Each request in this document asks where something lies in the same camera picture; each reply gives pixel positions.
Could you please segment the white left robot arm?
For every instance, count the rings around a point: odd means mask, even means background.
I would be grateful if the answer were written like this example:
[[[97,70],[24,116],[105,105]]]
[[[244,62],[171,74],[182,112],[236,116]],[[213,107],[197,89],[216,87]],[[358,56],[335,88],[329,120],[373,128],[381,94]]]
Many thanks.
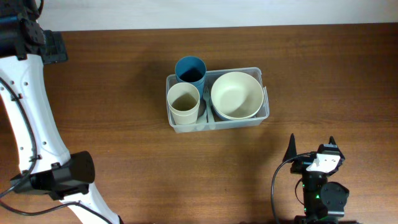
[[[1,98],[19,153],[19,174],[10,191],[48,195],[82,223],[121,223],[95,185],[89,152],[70,153],[50,109],[44,66],[66,62],[62,35],[38,23],[43,2],[1,2]]]

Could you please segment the cream cup front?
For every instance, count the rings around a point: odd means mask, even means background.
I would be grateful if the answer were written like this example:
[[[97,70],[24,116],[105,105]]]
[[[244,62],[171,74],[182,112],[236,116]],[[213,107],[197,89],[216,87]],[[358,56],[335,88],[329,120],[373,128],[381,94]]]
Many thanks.
[[[195,124],[198,117],[198,110],[189,112],[189,114],[171,111],[171,114],[176,125]]]

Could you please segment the white plastic fork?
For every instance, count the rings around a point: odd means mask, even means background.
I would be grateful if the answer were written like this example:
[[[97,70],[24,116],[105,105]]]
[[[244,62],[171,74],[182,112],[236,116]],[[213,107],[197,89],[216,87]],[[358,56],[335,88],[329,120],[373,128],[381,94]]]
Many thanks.
[[[206,111],[207,111],[207,118],[208,118],[209,128],[214,130],[215,129],[215,120],[214,120],[213,113],[212,113],[212,110],[211,110],[210,91],[208,90],[207,87],[204,87],[203,99],[206,102]]]

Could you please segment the white plastic knife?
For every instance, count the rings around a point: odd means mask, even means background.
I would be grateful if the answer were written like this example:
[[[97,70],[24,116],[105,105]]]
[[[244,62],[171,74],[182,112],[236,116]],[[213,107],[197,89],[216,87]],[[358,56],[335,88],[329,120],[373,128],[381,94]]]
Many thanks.
[[[197,119],[197,131],[201,131],[205,128],[205,124],[207,123],[207,109],[204,110],[203,114]]]

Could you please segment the blue cup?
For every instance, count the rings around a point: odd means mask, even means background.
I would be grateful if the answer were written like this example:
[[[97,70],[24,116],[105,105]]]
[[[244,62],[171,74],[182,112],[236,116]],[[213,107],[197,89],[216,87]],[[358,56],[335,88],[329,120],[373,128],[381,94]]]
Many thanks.
[[[203,81],[203,82],[199,83],[198,85],[196,85],[196,88],[197,88],[197,90],[198,90],[198,92],[200,94],[200,98],[202,98],[203,97],[203,91],[204,91],[204,88],[205,88],[205,81]]]
[[[181,58],[175,65],[175,75],[179,82],[188,82],[199,85],[205,81],[206,65],[198,57],[186,56]]]

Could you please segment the cream bowl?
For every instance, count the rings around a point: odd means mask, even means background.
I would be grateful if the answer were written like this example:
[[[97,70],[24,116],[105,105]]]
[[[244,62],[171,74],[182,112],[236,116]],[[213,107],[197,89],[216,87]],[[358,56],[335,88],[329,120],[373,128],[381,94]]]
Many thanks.
[[[219,77],[211,87],[211,102],[226,114],[243,105],[259,107],[263,88],[252,76],[243,72],[229,72]]]
[[[257,108],[257,107],[244,107],[243,105],[241,105],[240,107],[236,108],[235,110],[224,114],[224,113],[220,112],[215,106],[213,106],[214,112],[218,111],[223,116],[228,117],[229,119],[231,119],[231,121],[232,120],[255,118],[257,113],[260,112],[261,109],[262,109],[262,106],[259,106]]]

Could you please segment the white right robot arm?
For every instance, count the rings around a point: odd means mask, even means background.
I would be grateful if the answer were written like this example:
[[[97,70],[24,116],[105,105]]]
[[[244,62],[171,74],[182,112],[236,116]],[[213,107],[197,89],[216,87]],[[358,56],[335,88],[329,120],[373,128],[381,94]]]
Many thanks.
[[[306,156],[297,154],[295,137],[289,139],[283,162],[291,163],[290,172],[301,176],[304,216],[297,215],[295,223],[338,223],[345,215],[349,190],[328,178],[338,171],[345,156],[333,137]]]

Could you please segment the cream cup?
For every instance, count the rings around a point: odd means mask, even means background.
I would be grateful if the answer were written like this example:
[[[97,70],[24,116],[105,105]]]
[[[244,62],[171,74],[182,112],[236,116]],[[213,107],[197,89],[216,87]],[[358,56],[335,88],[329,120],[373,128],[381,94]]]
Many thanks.
[[[171,111],[185,116],[198,110],[200,92],[190,83],[177,83],[168,90],[167,103]]]
[[[198,110],[189,112],[189,114],[171,111],[171,114],[176,125],[195,124],[198,117]]]

